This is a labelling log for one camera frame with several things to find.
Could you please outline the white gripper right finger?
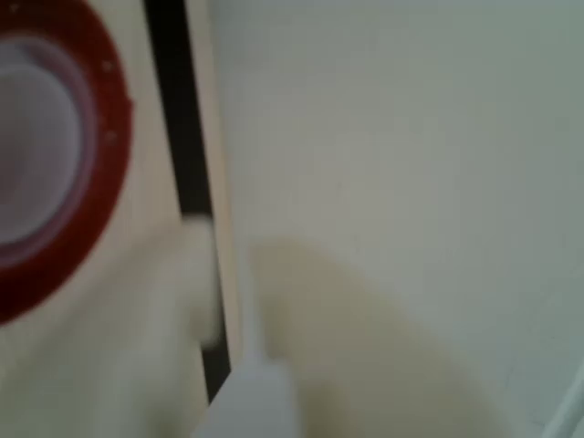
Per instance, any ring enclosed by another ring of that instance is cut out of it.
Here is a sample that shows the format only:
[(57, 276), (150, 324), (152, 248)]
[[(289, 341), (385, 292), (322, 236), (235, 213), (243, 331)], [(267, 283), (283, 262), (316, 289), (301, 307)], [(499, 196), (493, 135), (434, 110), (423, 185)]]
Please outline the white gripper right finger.
[(216, 394), (193, 437), (296, 437), (297, 388), (282, 360), (245, 360)]

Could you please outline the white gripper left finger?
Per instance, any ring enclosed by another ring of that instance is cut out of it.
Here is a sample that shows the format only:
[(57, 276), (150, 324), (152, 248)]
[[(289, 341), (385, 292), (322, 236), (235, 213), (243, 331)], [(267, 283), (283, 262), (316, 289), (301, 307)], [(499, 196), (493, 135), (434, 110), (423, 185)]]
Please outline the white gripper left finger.
[(188, 437), (219, 331), (214, 226), (191, 217), (124, 256), (3, 380), (4, 437)]

